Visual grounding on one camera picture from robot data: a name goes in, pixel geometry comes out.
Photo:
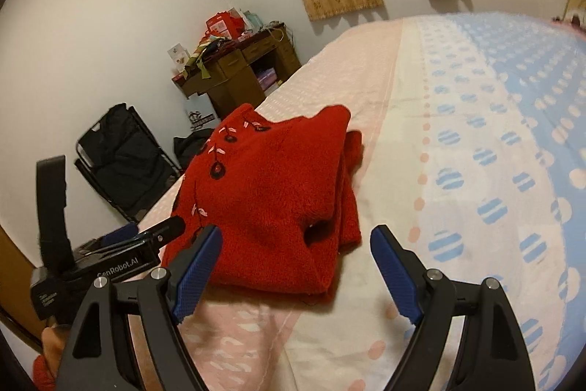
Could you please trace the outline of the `person's left hand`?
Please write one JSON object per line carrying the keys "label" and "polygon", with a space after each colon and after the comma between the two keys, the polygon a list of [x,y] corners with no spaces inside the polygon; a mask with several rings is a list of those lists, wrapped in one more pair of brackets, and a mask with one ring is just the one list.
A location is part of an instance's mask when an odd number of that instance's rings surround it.
{"label": "person's left hand", "polygon": [[42,331],[41,339],[43,357],[46,359],[50,373],[56,378],[60,368],[60,361],[70,337],[71,328],[67,325],[52,325]]}

